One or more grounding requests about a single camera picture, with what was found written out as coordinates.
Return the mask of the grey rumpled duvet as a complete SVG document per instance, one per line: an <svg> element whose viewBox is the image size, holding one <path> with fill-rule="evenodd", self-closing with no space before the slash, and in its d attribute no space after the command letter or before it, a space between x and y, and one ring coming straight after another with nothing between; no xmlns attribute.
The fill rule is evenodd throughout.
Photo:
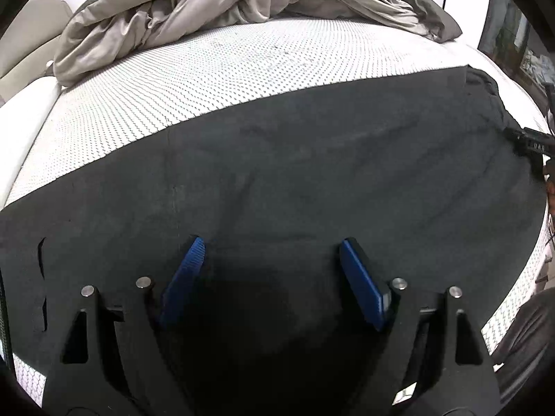
<svg viewBox="0 0 555 416"><path fill-rule="evenodd" d="M86 0L61 33L53 73L62 86L73 86L128 54L201 30L265 23L280 14L364 19L437 43L462 34L434 0Z"/></svg>

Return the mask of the grey trouser leg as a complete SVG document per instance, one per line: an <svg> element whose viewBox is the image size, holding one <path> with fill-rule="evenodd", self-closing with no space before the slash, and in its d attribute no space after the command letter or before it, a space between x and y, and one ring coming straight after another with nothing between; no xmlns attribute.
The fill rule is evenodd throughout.
<svg viewBox="0 0 555 416"><path fill-rule="evenodd" d="M523 304L491 355L501 415L554 413L554 290L533 295Z"/></svg>

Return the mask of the black pants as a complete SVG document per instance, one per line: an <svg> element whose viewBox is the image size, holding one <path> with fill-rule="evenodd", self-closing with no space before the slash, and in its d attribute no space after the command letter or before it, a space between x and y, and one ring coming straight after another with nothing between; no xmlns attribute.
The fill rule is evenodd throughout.
<svg viewBox="0 0 555 416"><path fill-rule="evenodd" d="M257 99L119 148L2 211L16 354L46 370L83 286L111 306L142 275L166 286L192 235L208 269L182 340L200 354L357 350L346 237L381 277L460 286L485 323L546 213L515 123L493 78L458 67Z"/></svg>

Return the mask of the white dotted mattress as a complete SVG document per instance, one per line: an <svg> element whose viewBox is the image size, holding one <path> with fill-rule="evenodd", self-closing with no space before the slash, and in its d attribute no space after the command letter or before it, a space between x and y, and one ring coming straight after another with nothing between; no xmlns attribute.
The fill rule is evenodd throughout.
<svg viewBox="0 0 555 416"><path fill-rule="evenodd" d="M547 122L531 96L485 53L462 41L438 44L362 21L290 18L216 28L131 54L75 86L60 86L47 76L1 110L1 167L15 169L1 213L61 176L201 115L312 87L458 67L481 70L495 80L504 107L515 114L516 123L508 128L547 132ZM544 246L552 238L549 223L546 194L544 224L535 247L488 321L477 321L468 295L458 286L491 360L519 307L533 292ZM185 252L192 237L199 236L188 237ZM249 361L200 354L183 346L191 302L208 269L204 243L205 260L185 308L159 339L166 365L191 411L188 415L356 415L377 334L342 271L341 242L333 264L361 315L358 349L338 348L323 357L284 348ZM46 370L21 359L11 336L2 268L1 286L1 366L16 376L3 388L16 392L31 411L49 415L44 410L44 389L60 342ZM493 363L495 376L500 368Z"/></svg>

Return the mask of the beige upholstered headboard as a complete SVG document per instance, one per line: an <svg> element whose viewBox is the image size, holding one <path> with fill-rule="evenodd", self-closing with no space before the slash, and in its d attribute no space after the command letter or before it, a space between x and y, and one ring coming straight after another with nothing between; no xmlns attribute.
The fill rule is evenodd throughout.
<svg viewBox="0 0 555 416"><path fill-rule="evenodd" d="M29 0L1 38L1 100L40 77L71 12L62 0Z"/></svg>

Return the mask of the dark glass cabinet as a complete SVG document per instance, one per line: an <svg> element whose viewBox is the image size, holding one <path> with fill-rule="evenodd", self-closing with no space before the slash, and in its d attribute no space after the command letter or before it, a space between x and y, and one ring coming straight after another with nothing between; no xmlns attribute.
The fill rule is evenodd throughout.
<svg viewBox="0 0 555 416"><path fill-rule="evenodd" d="M547 48L513 0L489 0L478 49L532 97L547 115L545 84L554 84Z"/></svg>

